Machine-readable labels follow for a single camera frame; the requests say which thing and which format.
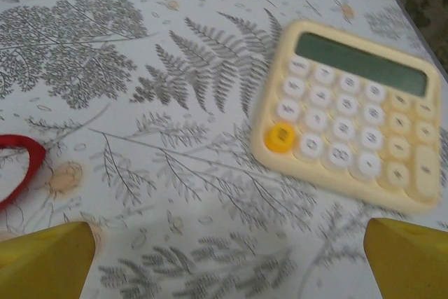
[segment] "red object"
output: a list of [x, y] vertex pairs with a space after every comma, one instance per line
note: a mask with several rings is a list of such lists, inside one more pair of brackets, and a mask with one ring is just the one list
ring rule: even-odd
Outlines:
[[45, 158], [46, 149], [40, 143], [25, 136], [18, 136], [16, 134], [0, 135], [0, 148], [14, 147], [25, 148], [29, 153], [29, 166], [22, 182], [13, 190], [13, 192], [4, 200], [0, 200], [0, 210], [5, 208], [19, 195], [20, 192], [27, 186], [37, 173], [39, 167], [42, 165]]

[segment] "calculator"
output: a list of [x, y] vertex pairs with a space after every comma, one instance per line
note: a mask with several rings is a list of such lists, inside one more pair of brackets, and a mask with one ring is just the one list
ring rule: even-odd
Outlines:
[[441, 82], [430, 63], [315, 22], [283, 32], [251, 134], [256, 160], [403, 213], [440, 201]]

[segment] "white table surface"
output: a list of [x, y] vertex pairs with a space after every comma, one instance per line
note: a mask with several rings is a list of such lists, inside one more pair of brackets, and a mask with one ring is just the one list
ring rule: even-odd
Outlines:
[[[396, 0], [0, 1], [1, 132], [48, 149], [0, 238], [88, 221], [82, 299], [381, 298], [365, 224], [402, 217], [268, 171], [247, 141], [291, 20], [429, 60]], [[3, 181], [26, 166], [0, 153]], [[405, 220], [448, 228], [446, 203]]]

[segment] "patterned tablecloth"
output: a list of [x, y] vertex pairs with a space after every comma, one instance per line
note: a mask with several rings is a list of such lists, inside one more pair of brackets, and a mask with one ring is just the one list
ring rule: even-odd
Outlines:
[[[90, 223], [82, 299], [380, 298], [365, 224], [403, 217], [265, 169], [248, 137], [291, 20], [429, 59], [396, 0], [0, 1], [1, 132], [48, 149], [2, 239]], [[26, 166], [3, 150], [2, 183]], [[405, 220], [448, 228], [447, 215]]]

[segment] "calculator key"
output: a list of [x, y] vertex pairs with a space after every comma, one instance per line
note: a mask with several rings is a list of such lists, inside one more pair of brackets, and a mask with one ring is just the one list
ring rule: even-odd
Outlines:
[[415, 184], [407, 194], [424, 200], [435, 199], [440, 192], [439, 156], [430, 147], [419, 146], [415, 151]]
[[294, 123], [300, 116], [300, 105], [289, 98], [282, 99], [277, 105], [277, 116], [281, 120]]
[[354, 116], [358, 111], [358, 101], [355, 97], [350, 95], [340, 95], [336, 104], [331, 109], [331, 114], [333, 117], [335, 116]]
[[361, 180], [376, 178], [381, 174], [381, 160], [373, 153], [361, 152], [356, 156], [350, 173], [354, 178]]
[[351, 141], [355, 138], [355, 125], [348, 118], [336, 118], [328, 133], [328, 141]]
[[431, 103], [418, 103], [416, 112], [423, 119], [433, 119], [435, 117], [435, 107]]
[[374, 127], [363, 127], [358, 147], [361, 150], [379, 151], [383, 147], [383, 134]]
[[321, 85], [331, 85], [334, 79], [335, 71], [331, 67], [320, 64], [314, 70], [313, 80]]
[[374, 126], [380, 126], [384, 123], [384, 111], [379, 105], [367, 104], [364, 106], [361, 121]]
[[309, 73], [309, 61], [299, 55], [294, 55], [289, 61], [289, 71], [292, 75], [306, 77]]
[[322, 159], [322, 165], [327, 169], [346, 169], [352, 162], [353, 153], [351, 149], [341, 143], [330, 145]]
[[381, 84], [369, 82], [365, 86], [365, 96], [370, 101], [379, 104], [386, 99], [386, 89]]
[[339, 82], [340, 89], [348, 94], [355, 95], [360, 87], [361, 82], [356, 75], [345, 73]]
[[384, 168], [384, 178], [378, 182], [385, 189], [406, 189], [410, 184], [410, 172], [401, 162], [389, 162]]
[[305, 90], [307, 84], [298, 77], [289, 76], [283, 85], [283, 91], [290, 97], [300, 99]]
[[322, 156], [323, 140], [316, 134], [307, 133], [302, 136], [299, 144], [299, 158], [314, 161]]
[[415, 134], [419, 141], [430, 143], [436, 139], [436, 131], [434, 126], [426, 122], [418, 122], [415, 129]]
[[391, 137], [387, 142], [387, 151], [395, 159], [407, 160], [411, 155], [411, 146], [405, 138]]
[[288, 123], [277, 123], [265, 136], [265, 145], [272, 152], [286, 153], [294, 145], [295, 131]]
[[408, 134], [411, 130], [411, 121], [405, 114], [393, 112], [389, 116], [388, 126], [395, 133]]
[[404, 95], [392, 95], [391, 107], [399, 111], [408, 111], [411, 108], [411, 100]]
[[313, 132], [322, 132], [328, 126], [328, 116], [325, 111], [318, 109], [308, 109], [307, 114], [301, 124], [303, 130], [310, 130]]
[[326, 109], [331, 102], [331, 92], [329, 89], [316, 85], [311, 88], [308, 96], [308, 103], [318, 108]]

